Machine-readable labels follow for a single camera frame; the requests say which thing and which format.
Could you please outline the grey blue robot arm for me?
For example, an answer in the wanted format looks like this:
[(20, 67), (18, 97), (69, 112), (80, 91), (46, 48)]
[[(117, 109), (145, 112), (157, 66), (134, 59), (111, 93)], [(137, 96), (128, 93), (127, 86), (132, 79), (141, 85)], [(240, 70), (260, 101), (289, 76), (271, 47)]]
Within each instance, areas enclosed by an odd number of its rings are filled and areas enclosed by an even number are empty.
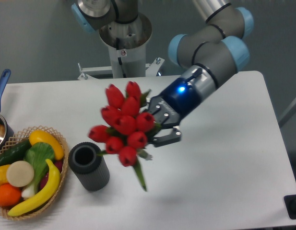
[[(148, 111), (161, 128), (171, 129), (166, 136), (149, 137), (155, 147), (180, 141), (181, 120), (249, 61), (243, 39), (253, 30), (252, 14), (227, 0), (196, 0), (194, 5), (206, 26), (193, 35), (176, 35), (168, 46), (169, 59), (186, 71), (148, 102)], [(85, 31), (99, 32), (114, 78), (146, 75), (152, 26), (139, 13), (136, 0), (77, 0), (71, 9)]]

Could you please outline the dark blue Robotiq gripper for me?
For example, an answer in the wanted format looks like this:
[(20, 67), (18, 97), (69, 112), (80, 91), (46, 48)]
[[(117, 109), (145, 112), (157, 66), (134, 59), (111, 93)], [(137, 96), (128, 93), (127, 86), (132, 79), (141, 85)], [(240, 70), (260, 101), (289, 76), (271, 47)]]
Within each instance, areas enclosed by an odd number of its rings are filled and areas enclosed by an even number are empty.
[(179, 77), (150, 99), (147, 112), (153, 115), (162, 129), (172, 128), (169, 134), (153, 137), (149, 141), (154, 147), (181, 141), (182, 133), (178, 125), (202, 102), (202, 97), (195, 90), (194, 79), (194, 77), (187, 79)]

